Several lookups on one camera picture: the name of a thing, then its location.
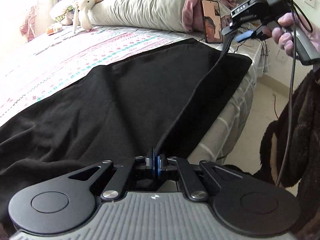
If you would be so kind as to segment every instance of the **round black pad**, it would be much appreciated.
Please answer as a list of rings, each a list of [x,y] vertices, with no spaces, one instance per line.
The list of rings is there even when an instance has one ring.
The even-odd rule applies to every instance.
[[[243,195],[241,205],[250,213],[269,214],[278,207],[278,201],[271,195],[261,192],[251,192]]]
[[[61,176],[19,191],[8,211],[16,228],[47,235],[79,227],[95,208],[87,181]]]
[[[233,230],[263,237],[289,230],[300,214],[299,204],[290,192],[253,178],[223,184],[213,209]]]
[[[60,192],[44,192],[33,198],[31,206],[41,213],[55,213],[64,209],[69,203],[68,197]]]

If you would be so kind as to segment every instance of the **floor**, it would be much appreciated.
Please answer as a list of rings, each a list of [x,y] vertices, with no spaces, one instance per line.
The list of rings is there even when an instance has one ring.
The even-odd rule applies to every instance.
[[[233,164],[243,171],[255,173],[260,169],[259,149],[263,134],[273,120],[276,95],[276,112],[278,116],[284,109],[288,99],[259,82],[256,85],[250,114],[244,130],[233,151],[228,155],[225,164]],[[297,185],[288,190],[297,195]]]

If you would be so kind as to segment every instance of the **phone screen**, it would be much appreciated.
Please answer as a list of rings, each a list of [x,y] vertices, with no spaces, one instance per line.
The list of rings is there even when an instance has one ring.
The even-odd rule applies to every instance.
[[[222,43],[222,28],[219,3],[202,0],[202,16],[206,43]]]

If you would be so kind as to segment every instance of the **hand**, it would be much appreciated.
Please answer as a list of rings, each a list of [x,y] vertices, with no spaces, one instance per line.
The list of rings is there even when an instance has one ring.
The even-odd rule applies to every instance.
[[[301,17],[303,20],[305,26],[308,28],[308,23],[307,21]],[[291,13],[286,13],[282,17],[278,19],[279,25],[282,27],[289,27],[293,24],[293,18]],[[309,33],[299,22],[298,19],[296,19],[296,23],[299,24],[300,28],[305,32],[305,34],[308,36],[310,39],[311,43],[313,46],[315,46],[316,50],[319,52],[320,51],[320,28],[312,24],[313,27],[313,32]],[[293,55],[293,37],[291,36],[290,33],[284,33],[282,29],[279,27],[274,28],[273,31],[266,27],[263,29],[263,33],[265,33],[268,36],[272,36],[276,44],[279,44],[281,49],[284,49],[287,55],[292,56]]]

